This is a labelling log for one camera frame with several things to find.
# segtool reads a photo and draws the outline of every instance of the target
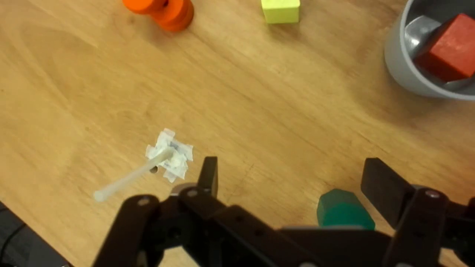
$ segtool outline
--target black cable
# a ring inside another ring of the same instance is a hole
[[[0,264],[3,262],[3,256],[5,255],[5,250],[7,249],[8,243],[17,235],[23,228],[25,228],[26,224],[21,224],[18,228],[16,228],[5,240],[3,246],[0,250]]]

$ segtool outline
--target white straw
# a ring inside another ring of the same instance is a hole
[[[173,156],[173,148],[168,147],[163,150],[160,154],[158,154],[153,159],[149,160],[144,166],[134,170],[133,172],[129,173],[125,177],[121,178],[118,181],[115,181],[101,190],[94,192],[94,199],[97,202],[105,201],[108,197],[110,197],[115,192],[119,191],[120,189],[124,188],[130,182],[136,180],[137,178],[141,177],[144,173],[148,172],[153,167],[157,166],[157,164],[161,163],[164,160],[167,160]]]

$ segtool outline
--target crumpled paper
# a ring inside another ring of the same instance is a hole
[[[165,168],[165,173],[163,176],[173,183],[178,177],[185,179],[186,171],[188,170],[187,161],[193,161],[193,146],[189,144],[183,144],[174,139],[175,132],[165,128],[157,138],[157,143],[153,147],[147,145],[145,150],[145,156],[151,160],[164,151],[167,148],[173,149],[173,155],[171,158],[166,159],[158,163],[157,167],[160,166]]]

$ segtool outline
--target orange wooden block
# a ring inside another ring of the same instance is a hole
[[[414,59],[442,81],[467,79],[475,74],[475,19],[459,14],[442,25]]]
[[[186,29],[193,20],[194,7],[190,0],[123,0],[132,12],[148,14],[166,31]]]

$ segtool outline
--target green hexagonal block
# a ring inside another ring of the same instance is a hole
[[[375,223],[355,194],[333,189],[320,197],[319,226],[353,225],[374,230]]]

